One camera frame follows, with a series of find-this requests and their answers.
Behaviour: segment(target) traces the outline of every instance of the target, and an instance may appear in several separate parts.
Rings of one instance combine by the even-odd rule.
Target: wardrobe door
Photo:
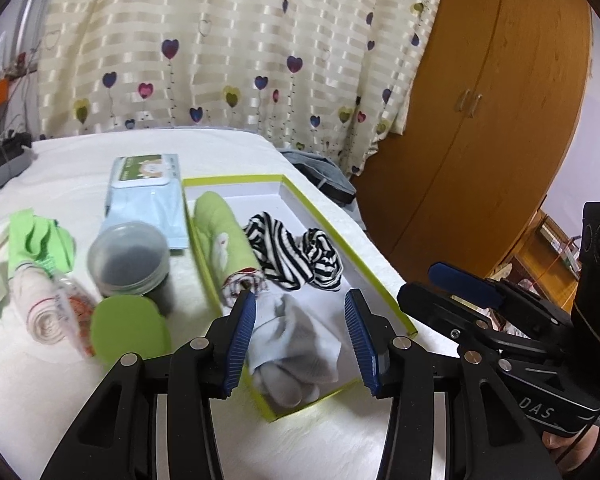
[[[403,135],[390,134],[352,182],[368,234],[388,256],[439,170],[471,101],[500,0],[440,0]]]
[[[502,0],[467,117],[389,258],[406,280],[440,260],[486,276],[507,254],[567,152],[589,50],[585,0]]]

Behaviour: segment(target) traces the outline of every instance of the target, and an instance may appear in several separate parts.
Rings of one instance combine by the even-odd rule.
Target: blue package
[[[159,229],[170,249],[189,247],[178,156],[161,153],[116,158],[105,215],[100,231],[141,221]]]

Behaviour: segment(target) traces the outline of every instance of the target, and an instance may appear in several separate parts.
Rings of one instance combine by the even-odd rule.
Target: light green cloth
[[[24,262],[42,267],[50,275],[55,269],[74,268],[74,240],[58,222],[23,209],[11,215],[9,224],[9,277]]]
[[[262,274],[258,259],[235,219],[234,212],[218,193],[207,191],[196,200],[193,225],[202,253],[220,291],[229,285],[227,280],[234,274],[237,279],[243,279],[241,274],[247,269],[257,271],[258,275]]]

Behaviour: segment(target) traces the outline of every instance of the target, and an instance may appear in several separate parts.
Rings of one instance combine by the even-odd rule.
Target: green towel
[[[266,288],[264,274],[242,227],[218,193],[207,191],[196,200],[192,223],[227,306],[233,306],[243,289],[257,295]]]
[[[24,262],[32,262],[51,275],[55,269],[74,268],[74,240],[58,222],[23,209],[11,215],[9,224],[9,277]]]

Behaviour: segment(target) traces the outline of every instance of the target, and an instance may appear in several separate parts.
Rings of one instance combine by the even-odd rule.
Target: pink heart
[[[138,85],[138,93],[142,99],[147,99],[154,93],[154,85],[151,83],[140,83]]]

